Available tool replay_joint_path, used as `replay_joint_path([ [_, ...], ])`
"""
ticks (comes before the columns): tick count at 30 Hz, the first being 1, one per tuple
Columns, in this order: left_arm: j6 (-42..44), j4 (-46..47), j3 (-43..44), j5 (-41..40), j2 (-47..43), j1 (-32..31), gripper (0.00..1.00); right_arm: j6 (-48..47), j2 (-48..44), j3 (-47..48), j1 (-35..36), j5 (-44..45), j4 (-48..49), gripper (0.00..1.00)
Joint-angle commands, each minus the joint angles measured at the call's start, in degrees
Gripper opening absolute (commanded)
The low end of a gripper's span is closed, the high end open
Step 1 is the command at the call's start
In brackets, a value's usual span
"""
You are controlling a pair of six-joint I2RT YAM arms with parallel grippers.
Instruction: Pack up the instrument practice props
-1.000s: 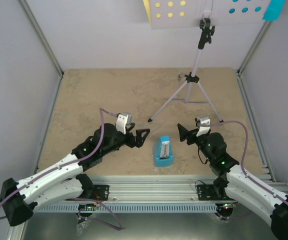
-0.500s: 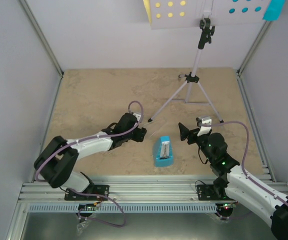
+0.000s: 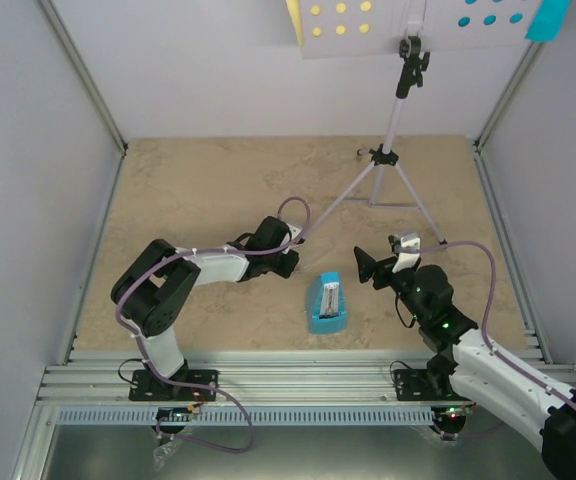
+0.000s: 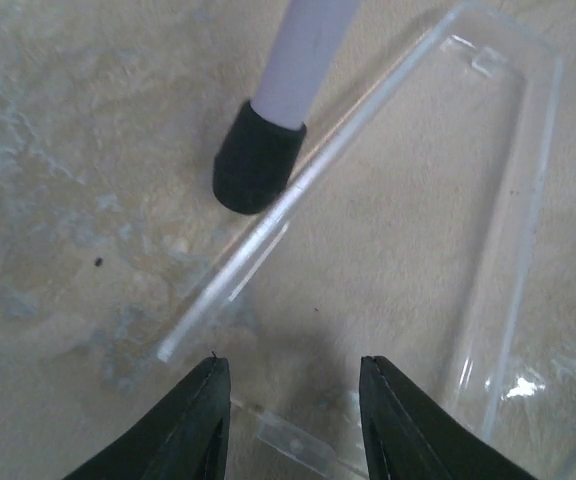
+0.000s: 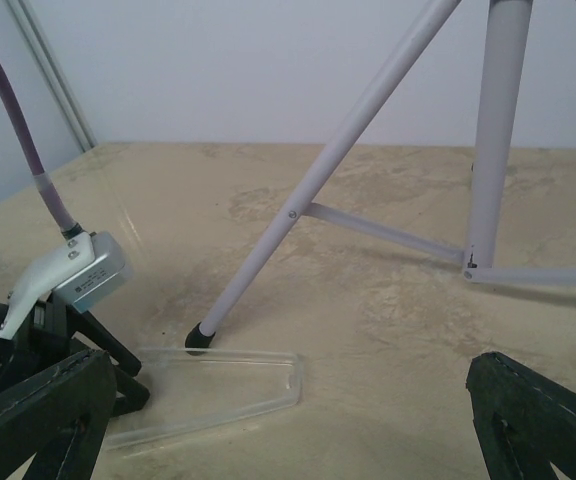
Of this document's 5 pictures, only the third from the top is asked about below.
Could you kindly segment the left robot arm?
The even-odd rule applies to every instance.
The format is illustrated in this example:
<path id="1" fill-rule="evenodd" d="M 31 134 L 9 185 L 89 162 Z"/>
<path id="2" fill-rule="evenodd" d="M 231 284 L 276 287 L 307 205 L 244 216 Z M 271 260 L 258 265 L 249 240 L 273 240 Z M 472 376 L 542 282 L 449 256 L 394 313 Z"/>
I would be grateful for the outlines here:
<path id="1" fill-rule="evenodd" d="M 299 261 L 294 246 L 302 242 L 301 227 L 268 216 L 255 232 L 217 248 L 178 248 L 157 239 L 142 251 L 110 298 L 117 322 L 135 338 L 152 386 L 163 398 L 178 398 L 186 390 L 189 367 L 174 323 L 193 290 L 268 273 L 287 279 Z"/>

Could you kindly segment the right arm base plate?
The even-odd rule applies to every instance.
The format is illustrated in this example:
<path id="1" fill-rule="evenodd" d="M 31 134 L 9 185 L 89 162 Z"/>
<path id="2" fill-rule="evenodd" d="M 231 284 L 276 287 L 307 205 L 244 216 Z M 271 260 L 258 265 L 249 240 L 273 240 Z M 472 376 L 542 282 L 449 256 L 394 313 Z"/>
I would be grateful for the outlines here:
<path id="1" fill-rule="evenodd" d="M 431 385 L 425 369 L 396 369 L 391 372 L 391 378 L 399 401 L 440 401 L 448 398 L 446 393 Z"/>

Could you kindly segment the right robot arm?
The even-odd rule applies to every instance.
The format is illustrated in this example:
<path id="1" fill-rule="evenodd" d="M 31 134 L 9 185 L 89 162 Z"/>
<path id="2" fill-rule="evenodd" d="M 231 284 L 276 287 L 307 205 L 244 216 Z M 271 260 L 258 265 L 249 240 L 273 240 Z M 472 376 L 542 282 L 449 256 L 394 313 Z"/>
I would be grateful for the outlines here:
<path id="1" fill-rule="evenodd" d="M 378 261 L 354 249 L 359 280 L 391 289 L 433 351 L 427 387 L 439 399 L 454 395 L 488 410 L 533 445 L 557 479 L 576 479 L 576 388 L 532 367 L 500 346 L 483 323 L 453 303 L 454 289 L 438 265 L 399 243 Z"/>

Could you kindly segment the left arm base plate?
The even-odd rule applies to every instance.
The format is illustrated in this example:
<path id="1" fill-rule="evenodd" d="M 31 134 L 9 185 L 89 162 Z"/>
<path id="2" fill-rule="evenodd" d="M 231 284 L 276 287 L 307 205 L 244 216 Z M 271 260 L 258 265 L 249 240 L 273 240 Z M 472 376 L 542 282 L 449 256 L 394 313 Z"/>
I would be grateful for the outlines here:
<path id="1" fill-rule="evenodd" d="M 217 387 L 217 370 L 193 370 L 185 382 L 193 387 L 171 385 L 158 379 L 150 370 L 136 370 L 132 374 L 132 386 L 128 398 L 133 402 L 212 402 L 216 393 L 207 387 Z"/>

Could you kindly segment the blue metronome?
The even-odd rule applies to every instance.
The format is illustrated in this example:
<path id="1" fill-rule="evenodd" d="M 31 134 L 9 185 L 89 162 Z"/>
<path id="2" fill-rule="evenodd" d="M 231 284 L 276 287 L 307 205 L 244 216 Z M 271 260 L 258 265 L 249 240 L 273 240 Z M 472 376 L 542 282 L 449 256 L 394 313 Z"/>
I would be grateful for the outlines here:
<path id="1" fill-rule="evenodd" d="M 306 293 L 305 311 L 311 334 L 336 334 L 347 327 L 345 295 L 338 272 L 325 272 L 313 281 Z"/>

